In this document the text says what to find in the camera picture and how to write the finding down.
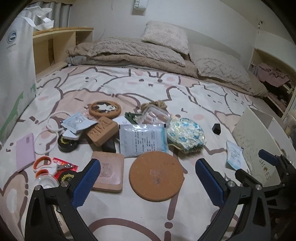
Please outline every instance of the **logo on bag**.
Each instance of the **logo on bag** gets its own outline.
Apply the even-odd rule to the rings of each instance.
[[[17,31],[13,30],[9,33],[7,37],[7,43],[12,44],[17,39]]]

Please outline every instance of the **white ring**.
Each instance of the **white ring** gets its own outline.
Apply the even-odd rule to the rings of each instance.
[[[52,129],[51,127],[50,127],[50,125],[49,125],[49,120],[54,116],[54,115],[56,115],[56,114],[61,114],[61,113],[64,113],[64,114],[67,114],[68,116],[71,116],[71,114],[69,113],[69,112],[66,112],[66,111],[57,111],[57,112],[55,112],[55,113],[52,113],[49,117],[48,117],[48,119],[47,119],[47,124],[46,124],[46,127],[47,127],[47,129],[49,129],[50,131],[52,131],[52,132],[60,132],[60,131],[62,131],[64,128],[63,127],[61,127],[61,128],[59,128],[59,129]]]
[[[38,139],[38,137],[41,135],[41,134],[43,134],[44,132],[51,132],[51,133],[55,133],[56,135],[57,135],[57,139],[56,139],[56,141],[55,141],[55,143],[53,144],[53,146],[52,146],[52,148],[50,148],[49,150],[46,150],[45,152],[43,152],[43,153],[38,153],[38,152],[36,152],[36,148],[35,148],[35,143],[36,143],[36,141],[37,141],[37,139]],[[57,140],[59,139],[59,133],[57,132],[57,131],[50,131],[50,130],[44,130],[44,131],[42,131],[42,132],[40,132],[38,135],[37,135],[37,137],[35,138],[35,141],[34,141],[34,149],[35,149],[35,153],[37,154],[37,155],[44,155],[45,153],[49,153],[49,152],[51,152],[54,148],[55,148],[55,146],[57,145]]]

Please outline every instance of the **fluffy beige pillow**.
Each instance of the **fluffy beige pillow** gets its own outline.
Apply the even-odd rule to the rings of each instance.
[[[252,91],[250,77],[237,58],[197,44],[190,44],[189,49],[190,58],[200,76],[216,78]]]
[[[141,39],[144,42],[161,45],[185,55],[189,53],[185,31],[169,23],[149,21]]]

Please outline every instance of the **folded blanket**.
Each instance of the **folded blanket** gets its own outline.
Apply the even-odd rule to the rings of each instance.
[[[267,96],[267,89],[264,84],[262,84],[256,77],[249,72],[252,83],[252,92],[243,90],[242,88],[235,86],[231,83],[219,82],[214,79],[204,78],[198,75],[196,66],[191,61],[185,61],[185,67],[181,67],[177,64],[166,63],[162,61],[157,61],[149,58],[131,56],[128,54],[110,54],[110,55],[100,55],[96,57],[86,57],[86,56],[69,56],[66,61],[73,65],[103,65],[103,66],[116,66],[125,68],[136,68],[136,69],[149,69],[153,71],[165,71],[168,73],[181,74],[185,76],[193,77],[195,80],[202,79],[203,81],[215,83],[218,85],[225,86],[229,89],[236,90],[238,92],[250,95],[250,96]]]
[[[182,56],[174,50],[144,43],[136,38],[107,38],[92,43],[81,43],[66,52],[71,56],[82,55],[92,58],[102,54],[128,54],[185,66]]]

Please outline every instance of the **rectangular wooden block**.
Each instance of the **rectangular wooden block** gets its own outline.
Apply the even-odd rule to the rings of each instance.
[[[96,146],[100,147],[118,131],[119,125],[115,121],[102,116],[99,118],[98,123],[90,128],[87,135]]]

